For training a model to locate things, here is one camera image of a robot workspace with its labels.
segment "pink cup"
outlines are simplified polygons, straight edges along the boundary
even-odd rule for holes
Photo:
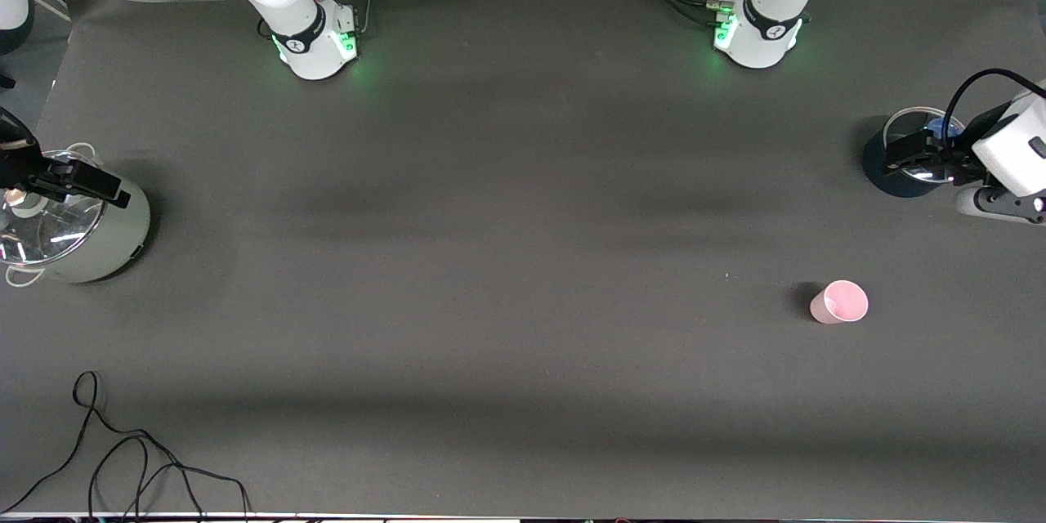
[[[868,295],[860,286],[839,280],[812,300],[810,312],[817,322],[825,325],[857,322],[868,314]]]

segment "gray table surface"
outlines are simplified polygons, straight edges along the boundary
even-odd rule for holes
[[[39,135],[95,143],[157,231],[108,281],[0,289],[0,499],[92,368],[259,510],[1043,521],[1046,232],[857,164],[978,69],[1046,75],[1034,2],[814,0],[754,72],[658,0],[376,0],[321,83],[246,2],[83,2]],[[833,278],[865,321],[811,321]],[[23,508],[83,510],[113,441]]]

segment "cooking pot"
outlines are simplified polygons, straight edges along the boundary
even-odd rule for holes
[[[83,159],[101,168],[89,143],[44,155],[60,162]],[[0,262],[7,265],[8,285],[24,289],[44,276],[66,283],[99,280],[138,255],[149,233],[149,200],[134,181],[114,176],[120,190],[131,195],[126,209],[89,196],[67,196],[59,203],[33,192],[5,192]]]

